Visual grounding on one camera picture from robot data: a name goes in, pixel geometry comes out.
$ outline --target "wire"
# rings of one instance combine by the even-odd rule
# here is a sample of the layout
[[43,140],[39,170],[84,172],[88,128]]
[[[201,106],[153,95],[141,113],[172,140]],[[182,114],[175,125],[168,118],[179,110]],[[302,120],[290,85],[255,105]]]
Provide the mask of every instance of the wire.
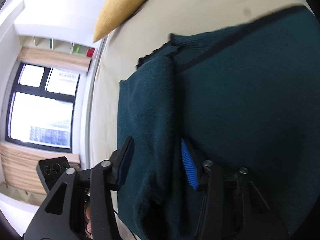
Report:
[[131,232],[131,234],[133,235],[133,237],[134,237],[134,239],[136,239],[137,240],[137,238],[136,238],[136,236],[134,235],[134,233],[129,229],[129,231]]

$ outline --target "mattress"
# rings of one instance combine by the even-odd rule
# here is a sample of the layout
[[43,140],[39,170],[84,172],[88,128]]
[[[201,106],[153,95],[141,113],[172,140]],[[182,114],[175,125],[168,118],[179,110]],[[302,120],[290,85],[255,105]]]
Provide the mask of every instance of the mattress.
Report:
[[[109,34],[101,56],[92,99],[90,165],[108,159],[117,148],[119,81],[135,72],[140,57],[166,43],[170,33],[211,32],[299,4],[308,7],[305,0],[147,0]],[[113,200],[116,209],[116,194]],[[123,239],[132,238],[123,225],[119,230]]]

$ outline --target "green object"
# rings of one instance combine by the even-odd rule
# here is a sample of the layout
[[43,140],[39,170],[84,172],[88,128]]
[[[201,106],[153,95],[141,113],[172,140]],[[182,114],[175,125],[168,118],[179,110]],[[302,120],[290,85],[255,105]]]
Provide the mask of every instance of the green object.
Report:
[[135,152],[118,214],[142,240],[189,240],[203,194],[179,142],[200,161],[246,167],[292,234],[320,195],[320,25],[305,7],[171,40],[120,82],[117,140]]

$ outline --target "black window frame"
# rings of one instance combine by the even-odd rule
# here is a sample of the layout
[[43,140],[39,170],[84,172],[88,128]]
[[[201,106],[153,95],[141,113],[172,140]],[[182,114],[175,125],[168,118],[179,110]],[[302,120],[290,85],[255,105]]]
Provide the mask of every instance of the black window frame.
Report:
[[[44,73],[42,75],[42,79],[41,79],[39,87],[32,87],[32,86],[26,86],[26,85],[19,84],[19,79],[22,75],[22,72],[23,72],[25,65],[32,65],[32,66],[44,68]],[[36,148],[36,149],[40,149],[40,150],[62,152],[62,153],[72,153],[73,117],[74,117],[74,111],[75,111],[76,95],[77,95],[78,86],[79,86],[80,74],[78,76],[76,92],[75,92],[74,96],[49,92],[49,91],[46,91],[46,86],[47,86],[47,83],[49,82],[49,75],[51,73],[52,68],[54,68],[54,67],[40,66],[40,65],[29,64],[29,63],[25,63],[25,62],[20,63],[17,74],[14,78],[14,82],[13,82],[11,93],[10,93],[9,103],[8,103],[8,110],[7,110],[7,116],[6,116],[6,128],[5,128],[5,140],[8,142],[17,144],[17,145]],[[44,98],[55,99],[58,101],[63,101],[63,102],[68,102],[68,103],[73,103],[72,116],[71,116],[71,127],[70,127],[71,128],[70,129],[70,148],[41,145],[41,144],[36,144],[36,143],[31,143],[31,142],[22,142],[20,140],[13,139],[10,137],[12,108],[14,105],[15,94],[17,92],[29,94],[29,95],[34,95],[34,96],[39,96],[39,97],[44,97]]]

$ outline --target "silver bolt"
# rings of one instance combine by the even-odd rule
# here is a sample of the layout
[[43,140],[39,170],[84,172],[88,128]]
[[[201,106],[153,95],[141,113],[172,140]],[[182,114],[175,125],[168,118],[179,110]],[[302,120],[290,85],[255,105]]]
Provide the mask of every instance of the silver bolt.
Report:
[[247,168],[241,167],[241,168],[239,169],[239,172],[240,172],[241,174],[247,174],[249,171],[248,171]]
[[102,163],[101,163],[101,166],[102,167],[108,167],[108,166],[110,166],[111,165],[111,162],[110,161],[103,161]]
[[66,171],[66,173],[67,173],[68,175],[74,174],[75,172],[76,172],[76,170],[75,170],[74,168],[69,168],[69,169],[67,169],[67,171]]
[[204,161],[203,165],[206,167],[211,167],[213,165],[213,162],[212,161]]

